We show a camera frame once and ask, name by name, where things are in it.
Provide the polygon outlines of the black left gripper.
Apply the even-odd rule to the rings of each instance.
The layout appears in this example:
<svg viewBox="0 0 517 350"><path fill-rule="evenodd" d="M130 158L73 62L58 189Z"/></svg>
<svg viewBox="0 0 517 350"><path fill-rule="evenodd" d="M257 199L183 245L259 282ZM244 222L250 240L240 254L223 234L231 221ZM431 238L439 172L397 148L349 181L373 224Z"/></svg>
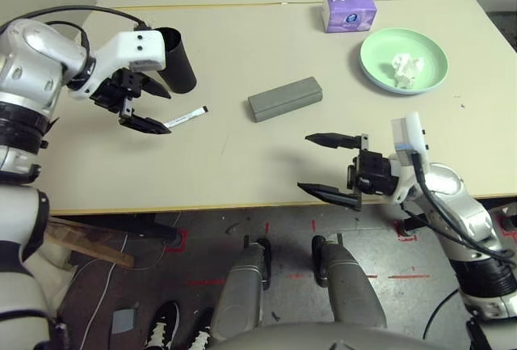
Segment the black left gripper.
<svg viewBox="0 0 517 350"><path fill-rule="evenodd" d="M95 105L117 113L120 116L120 125L126 128L140 133L169 134L170 130L162 122L132 114L132 101L141 97L142 90L160 98L171 98L169 91L148 75L120 69L110 78L106 78L90 99Z"/></svg>

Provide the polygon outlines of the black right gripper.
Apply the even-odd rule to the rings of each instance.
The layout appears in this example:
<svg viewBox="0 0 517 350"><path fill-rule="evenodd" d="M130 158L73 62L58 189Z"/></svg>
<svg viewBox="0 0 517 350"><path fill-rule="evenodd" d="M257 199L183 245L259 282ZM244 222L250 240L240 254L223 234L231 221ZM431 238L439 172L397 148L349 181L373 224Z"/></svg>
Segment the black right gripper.
<svg viewBox="0 0 517 350"><path fill-rule="evenodd" d="M390 161L381 153L368 149L368 136L347 136L339 133L314 133L305 137L327 148L358 149L347 168L347 188L352 194L340 192L337 188L315 183L298 183L304 192L329 204L357 210L362 207L362 195L390 196L394 193L399 178L392 173Z"/></svg>

